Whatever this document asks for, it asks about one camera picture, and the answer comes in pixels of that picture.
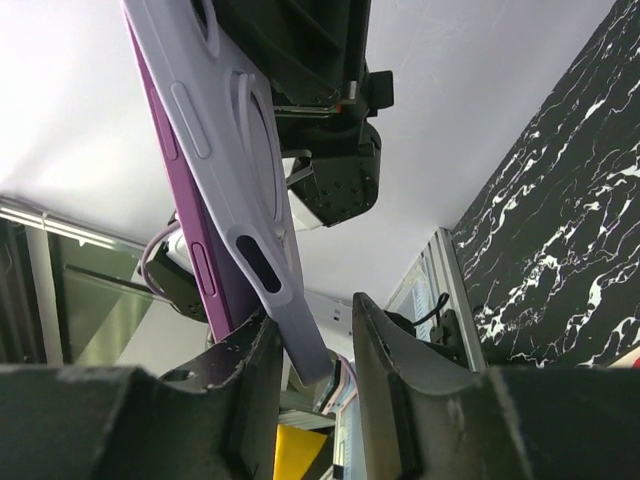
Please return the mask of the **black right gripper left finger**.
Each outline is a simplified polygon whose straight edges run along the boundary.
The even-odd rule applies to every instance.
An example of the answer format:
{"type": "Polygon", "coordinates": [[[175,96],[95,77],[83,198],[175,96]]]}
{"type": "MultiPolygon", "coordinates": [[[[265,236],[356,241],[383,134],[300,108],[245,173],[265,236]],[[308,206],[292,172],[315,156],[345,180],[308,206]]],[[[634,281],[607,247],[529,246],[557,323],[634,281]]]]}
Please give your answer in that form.
{"type": "Polygon", "coordinates": [[[268,479],[280,337],[259,316],[162,377],[138,367],[6,365],[5,479],[268,479]]]}

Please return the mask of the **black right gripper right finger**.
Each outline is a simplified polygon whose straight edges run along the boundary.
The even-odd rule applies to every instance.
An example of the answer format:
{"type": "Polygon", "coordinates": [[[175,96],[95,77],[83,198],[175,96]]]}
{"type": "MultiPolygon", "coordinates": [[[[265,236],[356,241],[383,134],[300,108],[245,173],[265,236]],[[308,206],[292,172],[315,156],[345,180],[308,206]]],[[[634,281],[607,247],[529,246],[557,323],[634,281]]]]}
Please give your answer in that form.
{"type": "Polygon", "coordinates": [[[371,479],[635,479],[639,373],[463,368],[353,298],[371,479]]]}

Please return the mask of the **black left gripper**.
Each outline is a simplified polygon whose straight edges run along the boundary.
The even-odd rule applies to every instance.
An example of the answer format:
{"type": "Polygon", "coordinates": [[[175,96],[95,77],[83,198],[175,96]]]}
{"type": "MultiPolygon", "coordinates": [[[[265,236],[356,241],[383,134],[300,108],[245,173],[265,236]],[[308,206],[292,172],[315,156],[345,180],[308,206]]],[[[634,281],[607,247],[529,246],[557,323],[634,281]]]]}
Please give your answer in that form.
{"type": "Polygon", "coordinates": [[[368,1],[195,1],[269,80],[290,193],[324,227],[378,199],[382,140],[369,120],[394,104],[393,74],[369,70],[368,1]]]}

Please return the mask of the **lilac silicone phone case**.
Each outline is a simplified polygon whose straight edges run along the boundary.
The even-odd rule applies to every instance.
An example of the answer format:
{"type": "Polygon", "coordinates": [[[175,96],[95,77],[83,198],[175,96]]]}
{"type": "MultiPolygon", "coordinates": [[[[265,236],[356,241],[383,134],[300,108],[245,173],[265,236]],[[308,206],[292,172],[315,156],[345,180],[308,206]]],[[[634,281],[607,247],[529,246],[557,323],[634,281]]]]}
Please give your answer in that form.
{"type": "Polygon", "coordinates": [[[304,296],[268,79],[195,1],[127,1],[132,38],[224,246],[305,385],[332,371],[304,296]]]}

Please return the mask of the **purple phone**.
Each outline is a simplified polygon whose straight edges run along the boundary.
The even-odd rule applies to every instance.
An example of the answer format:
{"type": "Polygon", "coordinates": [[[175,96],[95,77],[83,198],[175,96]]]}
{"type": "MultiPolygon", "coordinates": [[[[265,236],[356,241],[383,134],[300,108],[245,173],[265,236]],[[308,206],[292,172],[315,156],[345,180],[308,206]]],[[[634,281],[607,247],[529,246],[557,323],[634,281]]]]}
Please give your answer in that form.
{"type": "Polygon", "coordinates": [[[148,249],[144,272],[180,313],[207,323],[219,342],[246,321],[256,298],[213,224],[137,40],[131,41],[176,211],[171,232],[148,249]]]}

